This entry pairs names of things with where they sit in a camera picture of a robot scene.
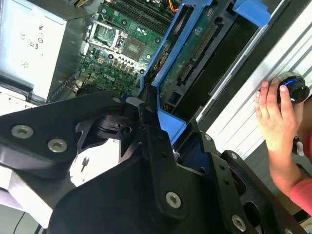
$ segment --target human hand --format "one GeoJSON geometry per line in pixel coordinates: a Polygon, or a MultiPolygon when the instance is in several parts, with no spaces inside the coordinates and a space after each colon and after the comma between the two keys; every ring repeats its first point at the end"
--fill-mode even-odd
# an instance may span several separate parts
{"type": "Polygon", "coordinates": [[[277,104],[278,79],[269,86],[262,82],[256,93],[255,108],[260,131],[266,140],[269,151],[291,152],[293,138],[302,121],[303,102],[293,107],[288,88],[281,85],[281,108],[277,104]]]}

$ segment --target black mounting arm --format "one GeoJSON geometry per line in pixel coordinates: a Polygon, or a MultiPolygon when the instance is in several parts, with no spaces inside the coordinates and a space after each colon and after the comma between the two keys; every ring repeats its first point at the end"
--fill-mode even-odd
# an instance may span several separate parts
{"type": "Polygon", "coordinates": [[[121,142],[120,164],[66,194],[49,234],[304,233],[243,160],[217,152],[194,120],[174,145],[177,163],[156,96],[153,86],[127,101],[103,91],[0,117],[0,164],[46,184],[65,177],[80,152],[121,142]]]}

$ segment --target green circuit board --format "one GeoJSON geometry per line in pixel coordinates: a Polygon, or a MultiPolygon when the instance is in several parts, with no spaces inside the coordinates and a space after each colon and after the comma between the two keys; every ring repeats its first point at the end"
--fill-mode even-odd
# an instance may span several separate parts
{"type": "Polygon", "coordinates": [[[216,6],[207,7],[203,12],[196,27],[191,32],[188,40],[184,44],[175,62],[171,66],[167,76],[161,83],[160,104],[164,105],[165,96],[170,93],[172,87],[177,82],[185,82],[187,75],[191,72],[194,62],[196,62],[203,49],[212,38],[217,26],[212,22],[216,6]]]}
{"type": "Polygon", "coordinates": [[[112,90],[119,95],[139,94],[140,78],[151,62],[162,36],[126,17],[108,5],[104,5],[104,19],[98,21],[113,28],[99,25],[94,38],[111,46],[117,29],[127,36],[118,41],[118,51],[90,44],[82,65],[80,80],[103,90],[112,90]]]}

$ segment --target silver screw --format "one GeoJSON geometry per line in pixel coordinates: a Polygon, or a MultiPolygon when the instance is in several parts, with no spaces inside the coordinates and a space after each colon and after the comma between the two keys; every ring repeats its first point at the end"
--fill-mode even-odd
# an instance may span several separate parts
{"type": "Polygon", "coordinates": [[[168,192],[166,194],[166,201],[172,208],[178,209],[181,206],[180,197],[174,192],[168,192]]]}
{"type": "Polygon", "coordinates": [[[236,154],[234,154],[234,153],[231,153],[231,157],[233,158],[233,159],[237,159],[237,155],[236,154]]]}
{"type": "Polygon", "coordinates": [[[117,98],[117,97],[113,97],[113,101],[121,103],[121,100],[119,98],[117,98]]]}
{"type": "Polygon", "coordinates": [[[211,140],[211,137],[208,136],[207,134],[205,134],[205,138],[206,138],[206,140],[211,140]]]}
{"type": "Polygon", "coordinates": [[[148,111],[151,112],[151,113],[154,112],[154,110],[153,110],[152,107],[150,107],[150,106],[145,107],[145,109],[148,110],[148,111]]]}
{"type": "Polygon", "coordinates": [[[236,226],[237,229],[239,229],[242,233],[246,230],[246,225],[244,221],[241,219],[241,217],[234,214],[232,216],[232,222],[234,226],[236,226]]]}
{"type": "Polygon", "coordinates": [[[67,150],[67,143],[62,139],[55,138],[48,142],[48,148],[54,153],[62,153],[67,150]]]}
{"type": "Polygon", "coordinates": [[[34,130],[27,125],[16,125],[11,129],[11,134],[17,138],[27,139],[34,134],[34,130]]]}
{"type": "Polygon", "coordinates": [[[285,228],[285,234],[293,234],[293,232],[289,230],[288,228],[285,228]]]}

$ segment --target knob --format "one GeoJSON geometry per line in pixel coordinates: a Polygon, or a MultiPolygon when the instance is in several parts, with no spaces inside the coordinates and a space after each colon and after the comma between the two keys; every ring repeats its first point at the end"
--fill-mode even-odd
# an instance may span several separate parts
{"type": "MultiPolygon", "coordinates": [[[[279,79],[281,85],[285,85],[291,97],[291,101],[293,104],[303,102],[310,93],[309,88],[306,86],[306,82],[304,78],[295,72],[285,72],[281,74],[277,79],[279,79]]],[[[280,103],[281,97],[279,92],[277,92],[277,101],[280,103]]]]}

